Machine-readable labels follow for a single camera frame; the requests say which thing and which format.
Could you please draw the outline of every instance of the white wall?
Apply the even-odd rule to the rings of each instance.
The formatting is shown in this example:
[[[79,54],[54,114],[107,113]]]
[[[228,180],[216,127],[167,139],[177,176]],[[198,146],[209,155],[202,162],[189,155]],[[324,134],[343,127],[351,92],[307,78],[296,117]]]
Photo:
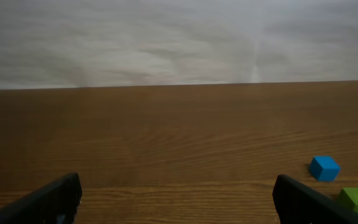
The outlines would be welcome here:
[[[0,0],[0,89],[358,80],[358,0]]]

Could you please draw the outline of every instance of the blue block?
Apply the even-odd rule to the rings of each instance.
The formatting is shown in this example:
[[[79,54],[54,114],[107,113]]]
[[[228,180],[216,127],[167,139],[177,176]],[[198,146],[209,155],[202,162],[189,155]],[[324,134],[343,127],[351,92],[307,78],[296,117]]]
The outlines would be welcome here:
[[[333,181],[341,168],[331,156],[314,156],[309,170],[318,181]]]

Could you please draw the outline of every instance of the toy block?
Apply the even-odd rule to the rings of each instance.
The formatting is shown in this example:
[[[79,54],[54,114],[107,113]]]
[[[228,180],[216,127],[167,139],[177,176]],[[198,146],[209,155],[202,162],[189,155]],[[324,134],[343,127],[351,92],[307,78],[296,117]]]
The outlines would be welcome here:
[[[358,187],[344,187],[339,193],[337,203],[358,213]]]
[[[314,156],[309,170],[318,181],[333,181],[341,168],[330,156]]]

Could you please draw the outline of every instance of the green block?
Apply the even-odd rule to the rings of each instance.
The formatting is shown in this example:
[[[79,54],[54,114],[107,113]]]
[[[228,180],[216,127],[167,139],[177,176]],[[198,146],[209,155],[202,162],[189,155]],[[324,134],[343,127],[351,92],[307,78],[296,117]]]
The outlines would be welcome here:
[[[358,213],[358,187],[344,187],[337,203]]]

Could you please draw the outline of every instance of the white backdrop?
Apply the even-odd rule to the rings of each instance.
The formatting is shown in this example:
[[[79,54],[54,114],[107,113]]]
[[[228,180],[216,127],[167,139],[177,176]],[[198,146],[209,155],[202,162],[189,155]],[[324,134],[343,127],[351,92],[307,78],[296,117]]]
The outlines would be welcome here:
[[[358,0],[0,0],[0,89],[358,80]]]

